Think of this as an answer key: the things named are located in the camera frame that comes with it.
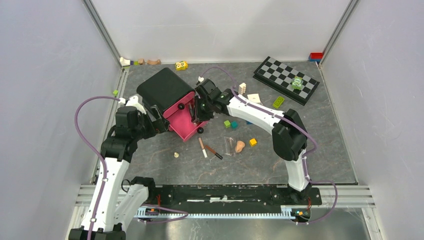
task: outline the gray tabletop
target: gray tabletop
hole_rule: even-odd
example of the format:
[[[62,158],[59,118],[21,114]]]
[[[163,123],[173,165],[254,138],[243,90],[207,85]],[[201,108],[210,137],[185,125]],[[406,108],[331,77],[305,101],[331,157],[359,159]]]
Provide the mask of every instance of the gray tabletop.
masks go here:
[[[319,148],[307,157],[309,175],[313,180],[334,180],[336,183],[354,183],[355,175],[344,146],[340,129],[320,72],[312,62],[284,62],[284,64],[321,82],[309,102],[302,106],[278,91],[252,78],[260,62],[189,64],[187,70],[175,71],[173,64],[136,65],[129,68],[124,97],[136,94],[136,89],[159,70],[168,67],[189,85],[195,87],[197,78],[206,69],[220,66],[230,72],[237,82],[246,83],[246,94],[259,94],[262,104],[273,108],[278,96],[285,98],[279,110],[293,109],[299,113],[306,130],[318,142]],[[206,78],[211,79],[222,91],[231,86],[225,73],[212,69]],[[236,129],[225,128],[224,121],[236,121]],[[203,156],[198,137],[221,154],[221,160],[208,152]],[[224,155],[224,137],[245,142],[246,147],[235,156]],[[251,147],[249,140],[257,145]],[[312,143],[308,140],[308,149]],[[135,176],[154,178],[156,184],[285,184],[288,182],[284,161],[274,150],[272,137],[263,129],[247,124],[243,119],[216,114],[204,126],[203,134],[195,134],[187,142],[174,132],[166,132],[138,142],[138,150],[132,157],[125,178]]]

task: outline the gray floor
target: gray floor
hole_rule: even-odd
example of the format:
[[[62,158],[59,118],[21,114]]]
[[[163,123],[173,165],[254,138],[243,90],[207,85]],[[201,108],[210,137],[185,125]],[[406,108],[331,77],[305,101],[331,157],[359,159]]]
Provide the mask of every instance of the gray floor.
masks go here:
[[[238,83],[246,83],[247,94],[258,93],[264,106],[272,108],[278,96],[285,98],[280,110],[296,110],[302,117],[307,131],[319,144],[319,149],[308,156],[309,175],[313,180],[331,179],[336,183],[354,183],[355,176],[344,146],[340,129],[336,123],[329,96],[312,62],[284,62],[286,65],[321,82],[309,102],[302,106],[252,78],[259,62],[190,64],[177,74],[189,85],[195,86],[198,76],[212,66],[228,70]],[[136,94],[139,84],[170,65],[131,66],[126,81],[124,97]],[[231,80],[218,69],[210,70],[205,77],[210,78],[222,91],[231,86]],[[224,127],[224,121],[237,121],[235,130]],[[204,127],[204,133],[195,135],[187,142],[174,132],[166,132],[138,142],[138,150],[133,155],[125,178],[135,176],[152,177],[156,184],[284,184],[288,181],[284,161],[273,151],[271,136],[255,125],[247,125],[242,119],[219,114]],[[236,156],[224,155],[220,160],[210,152],[204,158],[198,137],[221,155],[224,155],[224,137],[244,141],[246,147]],[[257,146],[250,147],[249,139],[256,138]]]
[[[313,208],[321,217],[327,209]],[[184,219],[164,224],[131,222],[128,240],[370,240],[361,209],[335,209],[331,217],[308,226],[281,219]]]

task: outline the purple cable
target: purple cable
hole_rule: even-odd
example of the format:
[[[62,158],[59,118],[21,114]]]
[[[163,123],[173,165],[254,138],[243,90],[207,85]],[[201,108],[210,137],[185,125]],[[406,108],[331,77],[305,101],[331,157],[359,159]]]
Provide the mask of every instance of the purple cable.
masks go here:
[[[169,222],[174,222],[174,221],[178,221],[178,220],[182,220],[185,219],[189,216],[189,213],[186,211],[180,211],[180,210],[175,210],[175,209],[171,209],[171,208],[166,208],[163,206],[156,206],[156,205],[152,205],[152,204],[143,204],[141,206],[146,206],[146,207],[151,207],[151,208],[155,208],[155,209],[160,209],[160,210],[165,210],[168,212],[174,212],[174,213],[179,213],[179,214],[184,214],[184,216],[180,216],[177,218],[172,218],[172,219],[167,219],[167,220],[163,220],[163,221],[146,221],[146,224],[164,224],[164,223],[169,223]]]
[[[332,180],[312,181],[312,180],[311,180],[311,179],[309,179],[309,177],[308,177],[309,175],[308,175],[308,168],[307,168],[307,163],[306,163],[306,155],[313,153],[313,152],[317,149],[318,144],[317,144],[317,142],[315,141],[315,139],[314,139],[311,135],[309,135],[309,133],[307,133],[305,130],[303,130],[301,127],[299,127],[298,125],[296,125],[294,122],[292,122],[292,121],[290,121],[290,120],[288,120],[288,119],[284,118],[283,116],[280,116],[280,115],[274,115],[274,113],[273,113],[273,112],[271,112],[271,111],[269,111],[269,110],[263,109],[263,108],[262,108],[262,107],[260,107],[260,106],[256,106],[256,105],[250,104],[249,102],[244,101],[241,97],[239,97],[239,96],[236,94],[235,88],[237,87],[237,81],[236,81],[236,80],[234,79],[234,77],[233,77],[233,76],[232,76],[229,72],[227,72],[225,69],[223,69],[223,68],[221,68],[221,67],[219,67],[219,66],[213,66],[213,67],[210,67],[210,68],[206,69],[206,71],[204,71],[204,72],[203,72],[203,74],[201,75],[201,77],[203,77],[203,75],[205,75],[205,73],[207,73],[207,72],[208,72],[209,70],[211,70],[211,69],[219,69],[219,70],[223,71],[224,73],[226,73],[226,74],[228,75],[228,77],[232,80],[232,83],[233,83],[233,86],[231,87],[231,92],[232,92],[232,94],[234,95],[234,97],[235,97],[236,99],[238,99],[240,102],[242,102],[242,103],[244,103],[244,104],[246,104],[246,105],[248,105],[248,106],[250,106],[250,107],[252,107],[252,108],[254,108],[254,109],[260,110],[260,111],[262,111],[262,112],[264,112],[264,113],[267,113],[267,114],[269,114],[269,115],[271,115],[271,116],[274,116],[274,117],[276,117],[276,118],[278,118],[278,119],[283,120],[284,122],[286,122],[286,123],[290,124],[291,126],[293,126],[294,128],[296,128],[299,132],[301,132],[303,135],[305,135],[305,136],[306,136],[306,137],[307,137],[307,138],[308,138],[308,139],[309,139],[309,140],[313,143],[313,148],[312,148],[312,149],[310,149],[310,150],[308,150],[308,151],[306,151],[306,152],[304,153],[305,158],[302,158],[302,165],[303,165],[303,174],[304,174],[304,177],[305,177],[305,179],[306,179],[309,183],[311,183],[311,184],[330,183],[331,185],[333,185],[333,187],[334,187],[334,192],[335,192],[334,203],[333,203],[333,205],[332,205],[332,207],[331,207],[330,211],[328,211],[328,212],[327,212],[327,214],[325,214],[324,216],[322,216],[322,217],[320,217],[320,218],[318,218],[318,219],[315,219],[315,220],[313,220],[313,221],[310,221],[310,222],[298,222],[298,223],[296,223],[296,224],[308,225],[308,224],[316,223],[316,222],[318,222],[318,221],[321,221],[321,220],[326,219],[326,218],[327,218],[327,217],[328,217],[328,216],[329,216],[329,215],[333,212],[334,208],[336,207],[337,199],[338,199],[339,194],[338,194],[338,192],[337,192],[337,186],[336,186],[336,184],[334,183],[334,181],[332,181]]]
[[[100,154],[100,152],[97,151],[97,149],[87,140],[87,138],[81,132],[80,126],[78,125],[78,114],[80,113],[81,108],[86,103],[88,103],[88,102],[90,102],[92,100],[95,100],[95,99],[112,99],[112,100],[119,101],[119,98],[112,97],[112,96],[94,96],[94,97],[90,97],[89,99],[83,101],[78,106],[78,108],[76,109],[76,112],[75,112],[75,117],[73,119],[73,123],[75,124],[75,129],[76,129],[76,132],[78,133],[79,137],[98,156],[98,158],[101,161],[101,164],[103,165],[103,173],[104,173],[103,174],[103,179],[101,180],[100,191],[98,192],[97,199],[95,200],[94,209],[93,209],[93,212],[92,212],[92,215],[91,215],[91,218],[92,219],[95,219],[96,218],[97,208],[99,208],[100,199],[102,198],[103,190],[105,188],[105,181],[103,181],[103,180],[106,179],[107,176],[108,176],[108,166],[106,166],[105,159],[102,157],[102,155]],[[91,240],[92,239],[93,227],[94,227],[94,222],[91,221],[90,222],[90,227],[88,229],[87,240]]]

